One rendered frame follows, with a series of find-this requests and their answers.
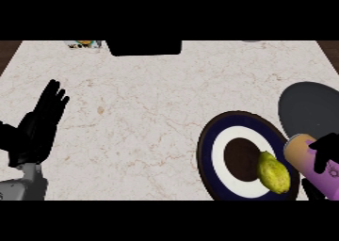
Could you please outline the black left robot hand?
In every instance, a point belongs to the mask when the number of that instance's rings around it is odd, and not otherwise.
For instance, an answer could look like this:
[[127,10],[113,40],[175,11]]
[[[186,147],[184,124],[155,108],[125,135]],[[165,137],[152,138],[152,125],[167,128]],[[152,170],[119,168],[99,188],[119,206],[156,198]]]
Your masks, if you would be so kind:
[[35,109],[23,116],[18,126],[0,121],[0,150],[9,153],[12,168],[25,163],[40,164],[47,159],[68,101],[60,82],[52,79]]

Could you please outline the purple and tan can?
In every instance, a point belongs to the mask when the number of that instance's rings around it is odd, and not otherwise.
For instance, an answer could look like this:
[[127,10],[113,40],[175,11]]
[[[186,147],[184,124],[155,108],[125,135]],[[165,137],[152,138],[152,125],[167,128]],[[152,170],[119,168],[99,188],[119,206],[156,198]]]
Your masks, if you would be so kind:
[[316,150],[308,145],[316,139],[307,134],[296,134],[288,140],[283,147],[283,156],[304,178],[321,191],[332,201],[339,201],[339,164],[327,161],[321,174],[314,171]]

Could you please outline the navy and white plate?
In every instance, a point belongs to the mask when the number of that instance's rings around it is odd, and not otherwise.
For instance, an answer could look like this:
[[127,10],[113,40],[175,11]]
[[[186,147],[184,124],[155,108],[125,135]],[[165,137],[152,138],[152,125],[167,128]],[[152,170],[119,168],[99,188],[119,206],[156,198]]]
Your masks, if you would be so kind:
[[[258,149],[267,151],[286,166],[290,188],[276,194],[258,180],[242,181],[227,168],[226,148],[229,143],[243,138]],[[198,142],[198,168],[211,198],[217,201],[293,201],[298,198],[301,176],[283,158],[286,138],[277,127],[257,114],[229,111],[206,124]]]

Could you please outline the dark grey pan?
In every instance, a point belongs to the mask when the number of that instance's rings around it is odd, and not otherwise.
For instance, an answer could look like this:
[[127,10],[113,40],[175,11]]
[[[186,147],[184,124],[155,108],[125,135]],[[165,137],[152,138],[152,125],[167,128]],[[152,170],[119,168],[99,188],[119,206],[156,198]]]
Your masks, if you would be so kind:
[[279,96],[279,123],[286,140],[339,134],[339,90],[316,82],[292,84]]

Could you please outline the white printed box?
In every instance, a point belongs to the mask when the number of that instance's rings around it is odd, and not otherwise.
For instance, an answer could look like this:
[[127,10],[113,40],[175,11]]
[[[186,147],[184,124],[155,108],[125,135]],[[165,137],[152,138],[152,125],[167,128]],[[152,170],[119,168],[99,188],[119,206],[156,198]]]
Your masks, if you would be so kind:
[[72,49],[102,47],[102,42],[99,40],[66,40],[65,44]]

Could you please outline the black appliance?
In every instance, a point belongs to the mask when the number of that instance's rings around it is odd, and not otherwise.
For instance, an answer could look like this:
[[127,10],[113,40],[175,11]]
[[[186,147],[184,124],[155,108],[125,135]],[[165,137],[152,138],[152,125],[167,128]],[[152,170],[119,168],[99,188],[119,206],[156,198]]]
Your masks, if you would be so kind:
[[108,40],[115,56],[161,56],[181,53],[180,40]]

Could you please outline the yellow-green fruit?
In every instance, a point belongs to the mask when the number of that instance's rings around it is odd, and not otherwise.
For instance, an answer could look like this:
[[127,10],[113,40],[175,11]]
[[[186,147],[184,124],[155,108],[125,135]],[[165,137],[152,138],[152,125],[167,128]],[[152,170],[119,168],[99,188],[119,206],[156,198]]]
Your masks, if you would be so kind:
[[262,152],[258,157],[257,177],[262,185],[276,194],[289,191],[290,175],[288,168],[268,152]]

